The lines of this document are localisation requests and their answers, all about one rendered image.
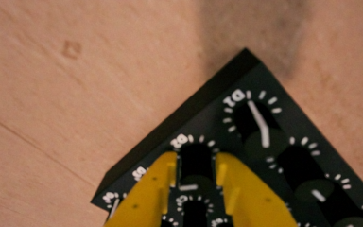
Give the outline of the black knob box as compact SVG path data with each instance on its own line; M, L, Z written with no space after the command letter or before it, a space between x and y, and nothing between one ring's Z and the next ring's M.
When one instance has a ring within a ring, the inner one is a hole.
M177 153L176 181L160 227L234 227L218 153L263 181L298 227L363 227L363 180L247 47L105 172L90 201L105 223L167 152Z

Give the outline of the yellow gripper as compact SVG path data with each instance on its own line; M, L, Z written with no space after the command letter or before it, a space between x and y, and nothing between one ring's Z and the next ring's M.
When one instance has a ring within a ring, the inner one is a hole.
M103 227L160 227L176 168L177 153L163 154ZM298 227L282 200L231 154L216 155L216 181L234 227Z

